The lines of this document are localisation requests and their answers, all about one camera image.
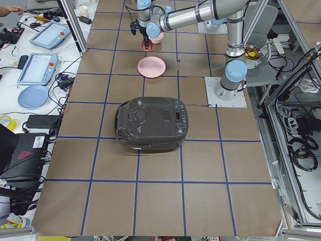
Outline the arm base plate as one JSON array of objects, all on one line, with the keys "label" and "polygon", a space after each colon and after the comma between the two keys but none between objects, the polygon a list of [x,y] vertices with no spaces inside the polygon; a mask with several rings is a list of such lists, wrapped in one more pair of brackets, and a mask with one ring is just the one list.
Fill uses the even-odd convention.
[{"label": "arm base plate", "polygon": [[200,34],[227,35],[227,19],[207,20],[197,25]]},{"label": "arm base plate", "polygon": [[241,83],[236,90],[230,91],[221,86],[221,77],[205,77],[205,87],[209,107],[247,107]]}]

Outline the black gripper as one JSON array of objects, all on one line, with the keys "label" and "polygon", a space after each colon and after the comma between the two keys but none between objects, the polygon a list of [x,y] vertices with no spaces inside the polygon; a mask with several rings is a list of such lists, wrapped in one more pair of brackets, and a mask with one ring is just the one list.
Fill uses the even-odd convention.
[{"label": "black gripper", "polygon": [[139,32],[143,35],[143,41],[141,42],[141,47],[149,48],[149,39],[148,39],[148,34],[146,32],[146,28],[140,26]]}]

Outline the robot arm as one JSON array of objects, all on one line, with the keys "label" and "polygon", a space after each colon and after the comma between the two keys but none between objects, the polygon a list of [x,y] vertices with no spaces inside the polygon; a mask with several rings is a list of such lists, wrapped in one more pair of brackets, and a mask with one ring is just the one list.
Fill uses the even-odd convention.
[{"label": "robot arm", "polygon": [[138,1],[138,17],[130,23],[130,29],[133,35],[137,32],[142,34],[142,48],[148,50],[151,46],[150,39],[158,37],[162,32],[207,20],[226,19],[228,37],[225,72],[216,84],[214,93],[221,100],[232,100],[247,74],[243,34],[248,3],[211,0],[173,11],[169,6],[154,4],[152,1]]}]

